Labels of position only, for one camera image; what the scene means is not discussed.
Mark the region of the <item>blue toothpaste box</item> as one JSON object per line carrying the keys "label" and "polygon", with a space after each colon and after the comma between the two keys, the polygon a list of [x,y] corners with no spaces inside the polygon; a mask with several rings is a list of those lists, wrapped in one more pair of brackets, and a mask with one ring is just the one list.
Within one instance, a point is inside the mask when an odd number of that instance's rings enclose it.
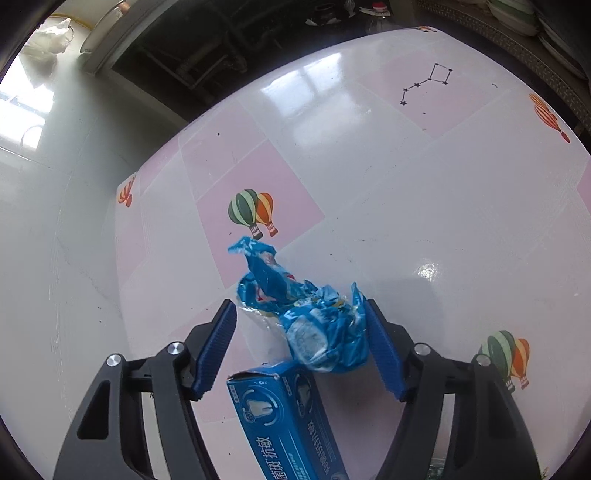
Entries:
{"label": "blue toothpaste box", "polygon": [[266,479],[347,479],[311,371],[283,361],[238,372],[226,387]]}

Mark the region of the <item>white bowl on counter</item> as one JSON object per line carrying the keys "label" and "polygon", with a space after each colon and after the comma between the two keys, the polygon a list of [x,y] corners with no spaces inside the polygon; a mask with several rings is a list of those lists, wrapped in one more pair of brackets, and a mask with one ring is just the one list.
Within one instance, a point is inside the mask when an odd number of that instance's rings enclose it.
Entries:
{"label": "white bowl on counter", "polygon": [[91,53],[105,39],[113,26],[130,10],[134,1],[118,1],[98,21],[80,47],[81,54]]}

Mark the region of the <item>blue wrapper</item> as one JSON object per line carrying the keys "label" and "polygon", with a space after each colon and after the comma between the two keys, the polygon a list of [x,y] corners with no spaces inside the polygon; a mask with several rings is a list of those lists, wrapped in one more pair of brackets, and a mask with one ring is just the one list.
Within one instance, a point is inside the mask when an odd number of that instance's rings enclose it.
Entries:
{"label": "blue wrapper", "polygon": [[250,318],[283,336],[290,355],[308,370],[342,374],[364,366],[370,356],[366,297],[332,286],[297,281],[276,262],[276,249],[249,237],[228,247],[245,257],[249,271],[238,281],[236,299]]}

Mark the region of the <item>stack of white bowls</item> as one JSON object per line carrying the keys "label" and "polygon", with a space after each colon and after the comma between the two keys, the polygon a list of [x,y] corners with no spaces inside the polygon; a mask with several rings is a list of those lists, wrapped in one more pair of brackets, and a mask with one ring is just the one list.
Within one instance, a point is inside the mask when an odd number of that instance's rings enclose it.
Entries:
{"label": "stack of white bowls", "polygon": [[536,14],[528,1],[487,1],[492,15],[505,27],[523,36],[538,33]]}

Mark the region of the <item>pink patterned table cover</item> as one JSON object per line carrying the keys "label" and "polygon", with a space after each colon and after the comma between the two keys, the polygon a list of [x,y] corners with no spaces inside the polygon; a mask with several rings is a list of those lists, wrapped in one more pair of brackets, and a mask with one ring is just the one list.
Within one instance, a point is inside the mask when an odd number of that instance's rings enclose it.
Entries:
{"label": "pink patterned table cover", "polygon": [[211,320],[247,270],[235,194],[298,279],[358,285],[388,320],[470,360],[510,332],[511,378],[545,476],[590,419],[590,156],[554,107],[430,27],[318,51],[243,87],[120,186],[131,354]]}

